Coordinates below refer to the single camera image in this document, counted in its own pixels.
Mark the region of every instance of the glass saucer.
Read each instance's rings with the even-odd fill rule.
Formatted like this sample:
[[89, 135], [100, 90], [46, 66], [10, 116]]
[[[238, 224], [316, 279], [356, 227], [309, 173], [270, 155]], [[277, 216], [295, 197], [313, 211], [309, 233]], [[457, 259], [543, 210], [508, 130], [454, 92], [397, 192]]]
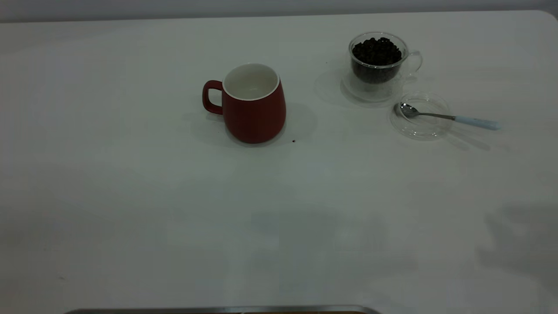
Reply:
[[405, 94], [389, 113], [389, 120], [399, 133], [414, 140], [427, 141], [439, 139], [451, 128], [452, 120], [430, 116], [405, 117], [401, 112], [401, 102], [411, 105], [420, 112], [451, 115], [445, 100], [435, 94], [424, 92]]

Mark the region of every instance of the mug rim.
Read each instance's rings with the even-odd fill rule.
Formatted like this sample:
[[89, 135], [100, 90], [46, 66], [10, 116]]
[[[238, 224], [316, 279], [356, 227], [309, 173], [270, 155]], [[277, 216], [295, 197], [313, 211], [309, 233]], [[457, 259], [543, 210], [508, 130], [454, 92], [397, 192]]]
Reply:
[[[241, 68], [241, 67], [243, 67], [243, 66], [247, 66], [247, 65], [258, 65], [258, 66], [263, 66], [263, 67], [268, 68], [269, 70], [271, 70], [271, 71], [275, 74], [275, 76], [276, 76], [276, 78], [277, 78], [277, 83], [275, 84], [275, 87], [274, 87], [269, 93], [265, 94], [264, 96], [261, 96], [261, 97], [258, 97], [258, 98], [253, 98], [253, 99], [238, 98], [238, 97], [233, 96], [231, 93], [229, 93], [229, 91], [227, 90], [227, 87], [226, 87], [226, 85], [225, 85], [225, 80], [227, 79], [227, 76], [229, 76], [229, 74], [230, 74], [232, 71], [234, 71], [234, 70], [236, 70], [236, 69], [238, 69], [238, 68]], [[235, 67], [234, 69], [230, 70], [229, 73], [227, 73], [227, 74], [225, 75], [225, 77], [223, 78], [223, 92], [225, 92], [228, 96], [230, 96], [230, 97], [232, 97], [232, 98], [234, 98], [234, 99], [236, 99], [236, 100], [239, 100], [239, 101], [259, 101], [259, 100], [264, 99], [264, 98], [268, 97], [269, 95], [273, 94], [273, 93], [277, 90], [277, 88], [279, 87], [279, 84], [281, 84], [281, 78], [279, 77], [279, 74], [278, 74], [275, 70], [273, 70], [272, 67], [270, 67], [269, 65], [262, 64], [262, 63], [252, 63], [252, 62], [249, 62], [249, 63], [244, 63], [244, 64], [241, 64], [241, 65]]]
[[[364, 36], [364, 35], [369, 35], [369, 34], [385, 34], [385, 35], [397, 38], [398, 40], [400, 40], [403, 43], [403, 46], [405, 47], [405, 55], [398, 62], [395, 62], [395, 63], [392, 63], [392, 64], [386, 64], [386, 65], [373, 65], [373, 64], [368, 64], [368, 63], [360, 61], [353, 54], [353, 44], [355, 43], [357, 38], [359, 38], [361, 36]], [[353, 40], [350, 41], [350, 43], [349, 43], [349, 54], [350, 54], [351, 59], [353, 59], [353, 61], [357, 62], [358, 64], [360, 64], [362, 66], [366, 66], [367, 68], [389, 69], [389, 68], [393, 68], [393, 67], [396, 67], [396, 66], [402, 64], [407, 59], [407, 57], [409, 57], [409, 47], [407, 46], [407, 43], [405, 41], [403, 41], [399, 36], [394, 35], [392, 33], [388, 33], [388, 32], [364, 32], [360, 35], [357, 35], [355, 38], [353, 38]]]

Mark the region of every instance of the glass cup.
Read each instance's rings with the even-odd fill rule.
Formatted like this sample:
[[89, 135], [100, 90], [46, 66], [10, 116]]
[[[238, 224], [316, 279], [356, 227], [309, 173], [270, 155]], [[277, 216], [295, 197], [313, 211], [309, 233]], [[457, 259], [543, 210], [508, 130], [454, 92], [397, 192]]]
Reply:
[[[401, 60], [388, 65], [367, 64], [353, 54], [356, 45], [368, 39], [389, 39], [401, 52]], [[347, 67], [343, 83], [347, 90], [368, 102], [385, 101], [398, 95], [407, 77], [418, 71], [422, 65], [419, 51], [409, 51], [407, 44], [399, 37], [386, 32], [367, 32], [355, 37], [349, 44]]]

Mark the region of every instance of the glass cup handle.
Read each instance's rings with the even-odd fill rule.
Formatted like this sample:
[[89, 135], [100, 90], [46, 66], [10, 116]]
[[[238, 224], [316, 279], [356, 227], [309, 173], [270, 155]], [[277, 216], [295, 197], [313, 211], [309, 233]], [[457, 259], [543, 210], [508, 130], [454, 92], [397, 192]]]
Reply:
[[410, 71], [409, 75], [413, 75], [415, 72], [417, 72], [420, 69], [420, 66], [422, 65], [422, 55], [420, 54], [420, 51], [418, 50], [411, 51], [409, 53], [408, 63], [409, 63], [409, 71]]

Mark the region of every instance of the table surface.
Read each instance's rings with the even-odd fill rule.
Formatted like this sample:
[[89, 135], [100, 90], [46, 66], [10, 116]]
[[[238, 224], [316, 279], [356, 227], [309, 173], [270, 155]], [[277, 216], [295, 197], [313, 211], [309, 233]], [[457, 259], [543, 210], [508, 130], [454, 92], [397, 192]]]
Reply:
[[[406, 90], [502, 130], [413, 141], [388, 108], [345, 98], [348, 42], [371, 30], [422, 52]], [[4, 24], [0, 39], [2, 313], [558, 306], [547, 13]], [[207, 80], [249, 61], [275, 68], [287, 99], [263, 145], [201, 104]]]

